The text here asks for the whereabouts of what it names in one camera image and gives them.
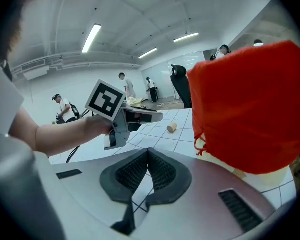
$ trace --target person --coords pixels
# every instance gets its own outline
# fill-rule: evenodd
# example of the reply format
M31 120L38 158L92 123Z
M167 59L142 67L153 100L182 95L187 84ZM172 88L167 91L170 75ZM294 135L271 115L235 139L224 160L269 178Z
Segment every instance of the person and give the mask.
M146 78L148 91L150 92L152 103L157 102L157 91L154 81L152 81L149 77Z
M223 44L215 54L215 59L220 59L230 53L230 49L227 45Z
M126 93L126 97L133 97L136 98L136 93L134 90L134 85L131 82L131 80L129 78L126 77L126 75L124 73L120 73L119 74L119 78L124 81L124 88L125 88L125 93Z
M7 18L3 20L0 15L0 66L10 80L12 74L8 64L9 54L20 39L22 9L32 1L34 0L14 0L10 7L2 5L1 10L5 10ZM101 134L108 134L111 129L112 124L99 115L65 124L39 126L21 107L8 133L24 141L33 151L42 152L50 157L87 143Z
M76 115L72 110L69 100L62 98L60 94L56 94L52 97L52 100L60 104L60 111L57 115L59 119L63 119L65 123L76 121Z

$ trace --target red fabric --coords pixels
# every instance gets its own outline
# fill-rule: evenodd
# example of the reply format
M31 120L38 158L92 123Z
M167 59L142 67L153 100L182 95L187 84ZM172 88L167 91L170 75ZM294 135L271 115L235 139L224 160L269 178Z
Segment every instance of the red fabric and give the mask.
M228 165L265 174L300 154L300 48L246 47L187 73L197 140Z

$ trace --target tiled floor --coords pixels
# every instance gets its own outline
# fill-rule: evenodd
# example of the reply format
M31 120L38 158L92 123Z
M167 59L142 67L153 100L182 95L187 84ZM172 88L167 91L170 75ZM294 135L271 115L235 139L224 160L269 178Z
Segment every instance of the tiled floor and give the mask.
M104 151L104 137L100 136L81 146L71 162L104 158L134 149L149 147L197 158L197 152L194 148L195 138L192 127L192 109L163 110L162 113L164 114L164 118L159 123L143 124L138 131L132 132L125 147ZM177 129L174 133L167 131L167 126L171 122L177 124ZM69 153L66 152L51 157L50 162L52 164L65 163ZM255 183L255 178L251 177L250 180L249 177L251 176L247 175L247 180L245 180L248 184L252 186L260 184L259 182ZM145 199L150 193L153 193L153 182L148 173L132 198L137 227L147 215ZM294 199L296 197L296 187L290 169L287 170L283 181L277 187L267 189L262 194L276 209Z

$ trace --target black pants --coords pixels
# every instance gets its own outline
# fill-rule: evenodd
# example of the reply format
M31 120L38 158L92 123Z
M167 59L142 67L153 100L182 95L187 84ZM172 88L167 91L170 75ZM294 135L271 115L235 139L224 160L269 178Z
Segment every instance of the black pants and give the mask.
M157 102L156 88L150 88L150 95L153 102Z
M76 121L77 119L75 118L75 117L72 117L72 118L70 118L68 121L66 121L65 123L67 124L67 123L70 123L70 122L73 122L73 121Z

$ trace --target fluorescent light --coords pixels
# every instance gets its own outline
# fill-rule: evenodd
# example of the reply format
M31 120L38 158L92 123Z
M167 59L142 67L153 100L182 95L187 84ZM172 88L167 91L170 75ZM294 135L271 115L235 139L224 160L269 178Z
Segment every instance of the fluorescent light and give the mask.
M98 25L98 24L93 25L93 28L92 28L88 38L86 39L84 47L82 49L83 54L86 54L89 51L89 48L92 45L92 43L100 29L101 29L101 25Z
M139 57L139 59L142 59L143 57L145 57L145 56L147 56L147 55L149 55L149 54L152 54L152 53L155 52L156 50L158 50L158 49L157 49L157 48L154 48L154 49L152 49L152 50L146 52L144 55L141 55L141 56Z
M195 37L195 36L198 36L198 35L199 35L199 33L189 34L189 35L186 35L186 36L184 36L184 37L175 39L175 40L173 40L173 41L174 41L174 42L179 42L179 41L181 41L181 40L183 40L183 39L192 38L192 37Z

